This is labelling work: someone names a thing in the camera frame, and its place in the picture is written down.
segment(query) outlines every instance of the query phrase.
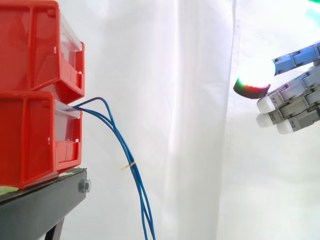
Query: white fingertip pad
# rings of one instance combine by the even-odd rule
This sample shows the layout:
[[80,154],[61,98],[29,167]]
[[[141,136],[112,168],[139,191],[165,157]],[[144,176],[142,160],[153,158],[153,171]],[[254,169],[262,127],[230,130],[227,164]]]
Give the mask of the white fingertip pad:
[[280,134],[291,134],[294,132],[288,119],[276,125]]
[[266,114],[276,110],[274,103],[271,101],[269,96],[264,96],[263,98],[259,99],[256,103],[260,113]]
[[256,122],[258,123],[260,128],[267,128],[274,125],[268,113],[259,114],[256,117]]

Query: blue cable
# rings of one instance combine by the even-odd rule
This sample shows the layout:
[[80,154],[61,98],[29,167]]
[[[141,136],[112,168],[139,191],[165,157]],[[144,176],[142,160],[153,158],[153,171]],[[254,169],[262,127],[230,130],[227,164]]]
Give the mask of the blue cable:
[[[93,110],[89,110],[89,109],[80,107],[80,106],[83,106],[85,104],[88,104],[88,103],[90,103],[92,101],[96,101],[96,100],[101,100],[104,103],[104,105],[105,105],[105,107],[106,107],[106,109],[108,111],[110,119],[107,118],[106,116],[104,116],[103,114],[97,112],[97,111],[93,111]],[[118,129],[116,127],[115,120],[114,120],[114,118],[112,116],[112,113],[111,113],[111,110],[109,108],[109,105],[108,105],[108,103],[107,103],[107,101],[105,99],[103,99],[102,97],[95,97],[95,98],[92,98],[90,100],[87,100],[85,102],[82,102],[82,103],[74,106],[74,108],[77,109],[77,110],[89,113],[89,114],[97,117],[101,121],[103,121],[112,130],[112,132],[115,134],[115,136],[119,140],[119,142],[120,142],[120,144],[122,146],[122,149],[123,149],[123,151],[125,153],[125,156],[126,156],[126,158],[128,160],[128,163],[132,164],[135,161],[135,159],[134,159],[134,157],[133,157],[128,145],[126,144],[125,140],[123,139],[123,137],[121,136],[120,132],[118,131]],[[136,184],[136,187],[137,187],[137,190],[138,190],[138,193],[139,193],[140,207],[141,207],[141,219],[142,219],[142,227],[143,227],[144,237],[145,237],[146,240],[148,240],[147,229],[146,229],[146,224],[145,224],[145,217],[146,217],[148,225],[149,225],[149,229],[150,229],[150,232],[151,232],[151,235],[152,235],[152,238],[153,238],[153,240],[155,240],[156,239],[156,235],[155,235],[155,229],[154,229],[154,223],[153,223],[151,208],[150,208],[148,196],[147,196],[145,187],[143,185],[143,182],[142,182],[141,175],[139,173],[137,164],[132,165],[130,167],[130,170],[131,170],[133,179],[135,181],[135,184]]]
[[[99,118],[101,121],[103,121],[103,122],[112,130],[112,132],[115,134],[115,131],[114,131],[113,127],[110,125],[110,124],[111,124],[110,120],[109,120],[106,116],[104,116],[103,114],[101,114],[101,113],[99,113],[99,112],[96,112],[96,111],[93,111],[93,110],[81,108],[81,107],[77,107],[76,109],[81,110],[81,111],[83,111],[83,112],[86,112],[86,113],[89,113],[89,114],[92,114],[92,115],[96,116],[96,117]],[[128,146],[127,146],[127,144],[125,143],[125,141],[123,140],[122,136],[121,136],[121,140],[123,141],[124,145],[127,147],[126,150],[128,150],[129,155],[132,156],[132,154],[131,154],[130,150],[128,149]],[[137,188],[138,188],[138,184],[139,184],[139,183],[137,182],[137,179],[136,179],[136,178],[134,178],[134,180],[135,180],[135,184],[137,185]],[[147,194],[146,194],[146,192],[145,192],[145,190],[144,190],[145,188],[144,188],[143,186],[142,186],[142,188],[143,188],[144,195],[146,196]],[[145,213],[146,219],[147,219],[147,221],[148,221],[149,227],[151,228],[151,222],[150,222],[150,219],[149,219],[148,213],[146,212],[146,208],[145,208],[145,207],[144,207],[144,213]]]

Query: white curtain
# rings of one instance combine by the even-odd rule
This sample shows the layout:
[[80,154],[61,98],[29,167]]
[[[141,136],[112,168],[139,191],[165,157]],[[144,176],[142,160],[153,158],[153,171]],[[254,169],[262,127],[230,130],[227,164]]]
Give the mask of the white curtain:
[[[59,1],[85,43],[85,99],[108,101],[158,240],[319,239],[318,127],[259,129],[256,102],[232,90],[241,60],[319,39],[306,2]],[[81,166],[92,189],[65,218],[62,240],[144,239],[126,161],[112,132],[84,114]]]

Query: robotic hand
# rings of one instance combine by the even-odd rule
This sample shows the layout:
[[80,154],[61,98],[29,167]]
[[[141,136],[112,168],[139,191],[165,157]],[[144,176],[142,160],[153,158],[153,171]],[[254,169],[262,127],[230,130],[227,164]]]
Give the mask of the robotic hand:
[[272,60],[275,75],[313,63],[309,70],[274,91],[266,87],[243,86],[239,79],[234,90],[247,98],[261,98],[256,118],[262,128],[276,125],[280,134],[289,134],[320,120],[320,42]]

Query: red plastic drawer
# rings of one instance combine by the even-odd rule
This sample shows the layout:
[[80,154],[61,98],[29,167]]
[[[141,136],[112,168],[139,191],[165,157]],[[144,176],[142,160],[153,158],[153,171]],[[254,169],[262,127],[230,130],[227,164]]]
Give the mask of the red plastic drawer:
[[0,186],[23,189],[81,163],[82,113],[49,92],[0,92]]
[[65,104],[80,99],[84,50],[57,2],[0,0],[0,91],[48,91]]

